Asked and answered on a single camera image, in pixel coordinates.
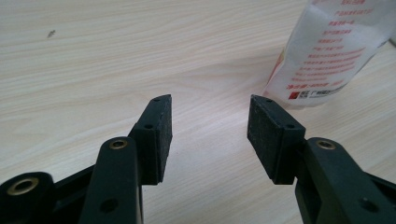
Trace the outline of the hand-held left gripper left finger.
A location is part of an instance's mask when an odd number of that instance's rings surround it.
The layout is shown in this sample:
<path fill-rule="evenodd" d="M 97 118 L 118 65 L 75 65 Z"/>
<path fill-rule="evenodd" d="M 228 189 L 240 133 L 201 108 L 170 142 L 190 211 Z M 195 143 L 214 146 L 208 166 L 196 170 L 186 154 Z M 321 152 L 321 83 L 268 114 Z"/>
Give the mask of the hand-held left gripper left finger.
<path fill-rule="evenodd" d="M 172 97 L 151 99 L 126 136 L 104 142 L 78 224 L 143 224 L 144 185 L 163 181 L 172 141 Z"/>

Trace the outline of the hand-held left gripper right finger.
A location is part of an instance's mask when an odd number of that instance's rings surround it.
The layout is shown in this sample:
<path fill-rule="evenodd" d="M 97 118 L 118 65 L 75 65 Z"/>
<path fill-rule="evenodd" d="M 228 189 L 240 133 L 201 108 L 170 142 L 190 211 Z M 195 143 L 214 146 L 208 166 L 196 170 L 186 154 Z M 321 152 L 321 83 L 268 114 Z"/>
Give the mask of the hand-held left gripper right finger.
<path fill-rule="evenodd" d="M 294 185 L 304 224 L 396 224 L 396 184 L 364 172 L 275 101 L 250 97 L 247 138 L 276 185 Z"/>

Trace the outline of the clear plastic bag red print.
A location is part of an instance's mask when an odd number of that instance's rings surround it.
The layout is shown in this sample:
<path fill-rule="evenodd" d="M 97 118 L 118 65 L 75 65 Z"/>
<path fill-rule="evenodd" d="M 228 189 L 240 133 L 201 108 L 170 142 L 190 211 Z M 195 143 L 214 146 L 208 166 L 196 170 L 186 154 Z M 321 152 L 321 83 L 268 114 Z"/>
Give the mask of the clear plastic bag red print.
<path fill-rule="evenodd" d="M 309 0 L 263 95 L 290 107 L 327 103 L 396 31 L 396 0 Z"/>

